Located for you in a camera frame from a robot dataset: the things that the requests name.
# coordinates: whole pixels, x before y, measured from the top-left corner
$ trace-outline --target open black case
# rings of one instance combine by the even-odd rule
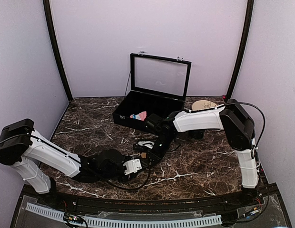
[[[130,54],[131,91],[113,113],[114,123],[151,132],[144,121],[130,118],[146,111],[166,118],[184,108],[191,62],[141,54]]]

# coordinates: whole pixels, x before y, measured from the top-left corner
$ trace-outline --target pink object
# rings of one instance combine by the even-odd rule
[[[147,112],[144,111],[144,112],[140,112],[139,114],[135,115],[135,114],[132,114],[130,115],[130,118],[133,118],[133,119],[136,119],[136,120],[144,120],[145,118],[147,117]]]

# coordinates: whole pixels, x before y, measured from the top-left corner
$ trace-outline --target black pole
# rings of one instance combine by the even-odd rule
[[[70,87],[68,85],[68,81],[66,78],[64,67],[62,64],[62,59],[61,59],[61,55],[59,52],[56,34],[54,32],[54,26],[53,26],[51,9],[50,9],[50,2],[49,2],[49,0],[43,0],[43,3],[44,3],[44,11],[45,11],[45,17],[46,17],[46,22],[47,22],[47,27],[48,27],[48,33],[49,33],[49,37],[50,37],[50,41],[51,41],[51,45],[52,45],[52,51],[54,54],[54,58],[56,59],[56,62],[57,62],[59,74],[60,74],[64,89],[65,89],[66,96],[70,102],[70,101],[72,101],[73,98],[72,98]]]
[[[238,54],[237,54],[237,57],[236,57],[236,62],[235,62],[234,70],[233,70],[233,73],[232,73],[230,85],[229,85],[227,94],[225,96],[225,100],[230,99],[232,94],[233,94],[233,90],[234,90],[234,87],[236,85],[239,70],[240,70],[241,65],[242,65],[242,60],[243,60],[243,56],[244,56],[244,52],[245,52],[245,48],[246,48],[246,43],[247,43],[247,39],[248,39],[248,34],[249,34],[249,28],[250,28],[250,22],[251,22],[251,17],[252,17],[253,5],[254,5],[254,0],[248,0],[242,38],[241,38],[241,42],[240,42],[240,45],[239,45],[239,50],[238,50]]]

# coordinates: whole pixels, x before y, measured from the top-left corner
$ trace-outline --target gray wall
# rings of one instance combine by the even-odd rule
[[[265,112],[259,155],[270,182],[278,184],[295,227],[295,0],[255,1],[233,97]],[[261,117],[252,114],[260,126]]]
[[[0,0],[0,132],[23,118],[45,137],[53,133],[68,101],[52,53],[43,2]],[[0,227],[7,228],[23,186],[0,164]]]
[[[129,54],[193,62],[188,95],[225,94],[246,0],[52,0],[64,67],[75,97],[122,96]]]

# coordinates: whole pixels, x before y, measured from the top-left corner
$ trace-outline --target marble tabletop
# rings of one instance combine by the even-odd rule
[[[112,113],[122,97],[76,98],[69,105],[52,141],[67,151],[90,156],[110,148],[134,155],[133,143],[140,138],[155,136],[114,124]],[[217,97],[188,97],[185,107],[196,100],[206,99],[223,103]],[[57,183],[60,192],[120,200],[177,200],[222,195],[240,191],[241,172],[237,156],[227,143],[224,131],[205,131],[202,140],[180,133],[160,164],[151,171],[147,185],[138,191],[119,190],[99,181],[79,183],[45,165],[42,171]],[[130,188],[141,185],[148,171],[141,172],[128,183]]]

